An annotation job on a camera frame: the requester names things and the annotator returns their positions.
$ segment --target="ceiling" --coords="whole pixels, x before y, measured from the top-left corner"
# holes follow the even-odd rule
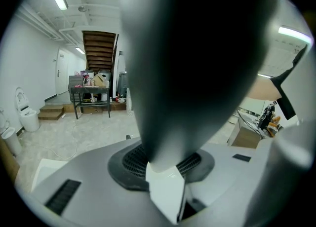
[[[120,33],[119,0],[66,0],[60,10],[55,0],[24,0],[16,15],[53,40],[83,50],[82,31]],[[84,6],[85,12],[78,8]]]
[[[60,10],[55,0],[25,0],[16,15],[32,24],[53,40],[79,46],[82,31],[121,33],[119,0],[66,0],[67,10]],[[86,12],[78,8],[84,6]],[[289,0],[277,0],[277,10],[269,27],[269,49],[259,73],[277,76],[291,68],[295,54],[305,46],[303,41],[278,33],[288,27],[312,36],[302,16]]]

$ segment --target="desk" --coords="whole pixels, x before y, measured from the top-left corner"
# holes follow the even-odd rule
[[[80,107],[80,111],[82,112],[82,107],[108,107],[108,114],[110,116],[111,105],[110,105],[110,88],[108,87],[71,87],[70,93],[73,95],[74,100],[74,109],[76,118],[78,119],[77,107]],[[79,94],[79,103],[75,102],[75,94]],[[107,94],[106,102],[95,102],[95,103],[82,103],[81,102],[81,94]]]
[[[264,132],[256,128],[255,125],[253,126],[253,129],[255,131],[260,132],[262,136],[265,135]],[[259,134],[256,133],[254,130],[252,130],[247,124],[245,124],[242,118],[239,117],[235,125],[235,128],[228,139],[228,145],[256,149],[257,145],[259,144],[259,141],[261,140],[261,136],[259,136]]]

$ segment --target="toilet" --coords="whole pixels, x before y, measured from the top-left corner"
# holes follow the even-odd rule
[[[0,108],[0,134],[10,152],[15,156],[19,155],[22,150],[21,144],[2,108]]]
[[[29,107],[29,100],[20,87],[15,91],[15,102],[24,129],[29,132],[37,131],[40,127],[38,114]]]

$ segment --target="door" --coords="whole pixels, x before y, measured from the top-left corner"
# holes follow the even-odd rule
[[[56,93],[62,94],[68,90],[67,79],[68,61],[67,54],[63,50],[59,50],[56,67]]]

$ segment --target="box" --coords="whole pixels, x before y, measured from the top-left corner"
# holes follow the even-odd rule
[[[110,82],[106,80],[101,74],[97,74],[94,78],[94,86],[99,86],[99,87],[109,87]]]

